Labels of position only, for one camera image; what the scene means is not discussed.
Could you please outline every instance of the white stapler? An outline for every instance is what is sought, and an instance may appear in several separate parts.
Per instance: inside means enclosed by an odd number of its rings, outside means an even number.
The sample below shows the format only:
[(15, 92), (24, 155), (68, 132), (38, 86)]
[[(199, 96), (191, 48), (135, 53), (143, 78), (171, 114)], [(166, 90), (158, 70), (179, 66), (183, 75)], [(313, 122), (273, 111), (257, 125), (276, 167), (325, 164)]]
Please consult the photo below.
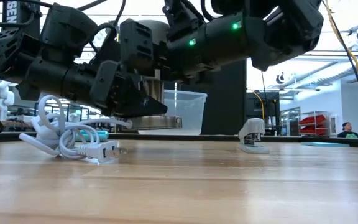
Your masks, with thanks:
[(269, 154), (269, 148), (255, 145), (262, 134), (265, 134), (265, 122), (259, 118), (248, 119), (239, 131), (240, 143), (237, 148), (246, 153)]

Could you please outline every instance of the wooden table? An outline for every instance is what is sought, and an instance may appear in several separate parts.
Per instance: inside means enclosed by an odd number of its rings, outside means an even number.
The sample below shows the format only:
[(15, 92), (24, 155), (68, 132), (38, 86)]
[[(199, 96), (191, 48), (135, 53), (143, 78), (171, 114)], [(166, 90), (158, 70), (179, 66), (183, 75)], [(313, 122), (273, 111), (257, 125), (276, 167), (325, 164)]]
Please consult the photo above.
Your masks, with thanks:
[(117, 163), (0, 143), (0, 223), (358, 223), (358, 148), (122, 141)]

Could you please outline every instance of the man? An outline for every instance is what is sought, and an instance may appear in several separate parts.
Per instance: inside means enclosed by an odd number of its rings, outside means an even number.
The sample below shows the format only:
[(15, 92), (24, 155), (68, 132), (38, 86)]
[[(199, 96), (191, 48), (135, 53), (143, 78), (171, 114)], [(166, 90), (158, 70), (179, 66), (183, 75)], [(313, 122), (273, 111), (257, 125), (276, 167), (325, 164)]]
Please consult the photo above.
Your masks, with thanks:
[(345, 122), (342, 124), (343, 132), (338, 134), (339, 138), (358, 138), (358, 134), (352, 132), (352, 124), (350, 122)]

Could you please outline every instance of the white wall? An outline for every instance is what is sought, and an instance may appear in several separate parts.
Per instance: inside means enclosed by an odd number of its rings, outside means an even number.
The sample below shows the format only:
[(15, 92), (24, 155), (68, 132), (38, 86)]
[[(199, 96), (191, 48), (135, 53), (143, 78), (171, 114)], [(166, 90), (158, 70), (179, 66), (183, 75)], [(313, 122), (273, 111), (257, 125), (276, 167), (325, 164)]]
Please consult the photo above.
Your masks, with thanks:
[(299, 92), (294, 100), (280, 101), (280, 109), (301, 108), (301, 113), (311, 111), (327, 111), (331, 116), (337, 117), (337, 132), (342, 126), (342, 96), (341, 81), (338, 80), (331, 86), (321, 86), (317, 92)]
[(350, 122), (358, 133), (358, 84), (342, 84), (342, 114), (344, 122)]

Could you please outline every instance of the light fixture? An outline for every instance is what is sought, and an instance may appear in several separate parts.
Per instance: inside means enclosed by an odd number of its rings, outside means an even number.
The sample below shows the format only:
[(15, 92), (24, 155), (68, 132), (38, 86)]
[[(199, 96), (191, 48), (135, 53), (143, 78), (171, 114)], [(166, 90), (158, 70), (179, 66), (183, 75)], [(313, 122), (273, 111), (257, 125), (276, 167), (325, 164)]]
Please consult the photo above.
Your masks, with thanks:
[(312, 88), (247, 88), (251, 91), (320, 91), (320, 89)]

